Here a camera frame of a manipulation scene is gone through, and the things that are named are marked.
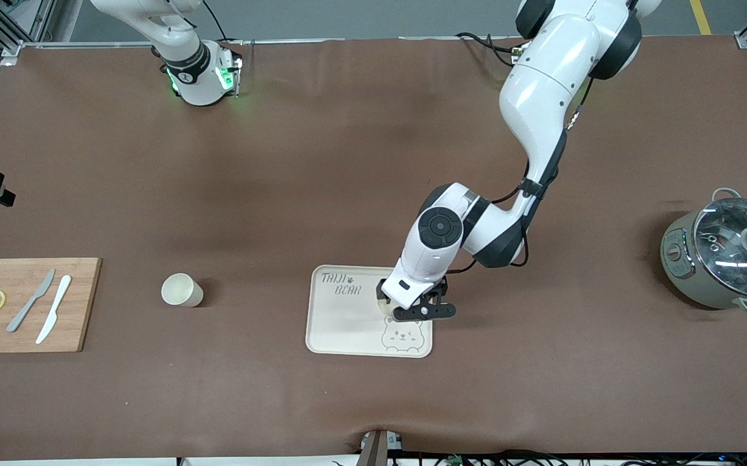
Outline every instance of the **white robot link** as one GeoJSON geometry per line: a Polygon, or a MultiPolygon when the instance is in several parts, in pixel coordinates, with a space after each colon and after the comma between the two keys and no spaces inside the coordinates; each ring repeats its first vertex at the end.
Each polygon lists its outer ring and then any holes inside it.
{"type": "Polygon", "coordinates": [[[451,318],[445,273],[463,248],[487,268],[518,257],[526,231],[566,145],[564,118],[587,76],[606,80],[632,61],[640,18],[661,0],[524,0],[515,20],[531,39],[500,91],[500,114],[526,151],[528,170],[509,210],[460,183],[432,191],[420,207],[377,303],[397,321],[451,318]]]}
{"type": "Polygon", "coordinates": [[[214,41],[201,41],[186,13],[202,0],[92,0],[95,8],[134,27],[166,64],[172,89],[193,105],[238,94],[241,56],[214,41]]]}

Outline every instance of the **cutting board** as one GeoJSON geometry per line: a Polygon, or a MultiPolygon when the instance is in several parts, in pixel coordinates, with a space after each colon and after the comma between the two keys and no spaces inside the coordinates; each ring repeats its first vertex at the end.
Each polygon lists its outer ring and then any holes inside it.
{"type": "Polygon", "coordinates": [[[0,259],[0,290],[6,303],[0,309],[0,352],[69,352],[83,349],[86,325],[101,260],[65,257],[57,259],[0,259]],[[50,269],[56,269],[51,287],[31,307],[15,333],[6,331],[9,322],[36,292],[50,269]],[[34,343],[49,315],[60,278],[71,275],[71,285],[57,308],[57,324],[39,345],[34,343]]]}

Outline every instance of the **white knife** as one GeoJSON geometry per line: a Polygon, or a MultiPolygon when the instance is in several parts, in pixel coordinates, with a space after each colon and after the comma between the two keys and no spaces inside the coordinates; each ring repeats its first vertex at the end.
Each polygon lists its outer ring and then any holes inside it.
{"type": "Polygon", "coordinates": [[[54,296],[54,303],[51,304],[49,316],[45,318],[43,329],[39,331],[37,341],[34,343],[38,345],[42,343],[43,340],[45,340],[45,337],[48,337],[49,333],[51,333],[54,324],[57,323],[57,307],[60,306],[60,301],[63,300],[63,295],[65,295],[66,290],[69,289],[69,284],[71,284],[71,275],[63,275],[63,278],[60,278],[60,286],[57,287],[57,295],[54,296]]]}

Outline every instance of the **brown table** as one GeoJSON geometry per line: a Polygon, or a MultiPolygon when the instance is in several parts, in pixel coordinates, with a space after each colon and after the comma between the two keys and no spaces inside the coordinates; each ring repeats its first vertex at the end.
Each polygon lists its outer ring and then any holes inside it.
{"type": "Polygon", "coordinates": [[[83,352],[0,355],[0,460],[337,454],[371,428],[447,452],[747,450],[747,315],[685,301],[657,257],[714,188],[747,195],[732,38],[647,38],[596,82],[530,264],[452,277],[458,315],[419,360],[309,352],[309,275],[392,265],[434,186],[518,182],[506,69],[459,41],[246,60],[241,98],[210,108],[146,49],[1,71],[0,257],[104,267],[83,352]],[[202,278],[200,309],[161,303],[176,271],[202,278]]]}

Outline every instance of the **cup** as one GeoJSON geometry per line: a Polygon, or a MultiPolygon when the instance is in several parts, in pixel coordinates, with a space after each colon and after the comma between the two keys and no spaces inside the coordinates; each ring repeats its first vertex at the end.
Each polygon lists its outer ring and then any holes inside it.
{"type": "Polygon", "coordinates": [[[161,286],[161,298],[173,306],[195,307],[204,299],[204,290],[187,274],[174,274],[161,286]]]}

